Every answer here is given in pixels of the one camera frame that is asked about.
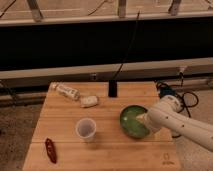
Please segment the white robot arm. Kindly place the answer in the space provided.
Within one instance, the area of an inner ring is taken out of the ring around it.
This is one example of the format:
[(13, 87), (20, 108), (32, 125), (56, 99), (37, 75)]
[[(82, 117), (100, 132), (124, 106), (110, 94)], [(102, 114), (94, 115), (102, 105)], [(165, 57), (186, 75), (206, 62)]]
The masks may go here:
[(152, 133), (166, 127), (213, 152), (213, 125), (179, 114), (180, 107), (175, 96), (166, 95), (146, 113), (139, 114), (137, 120)]

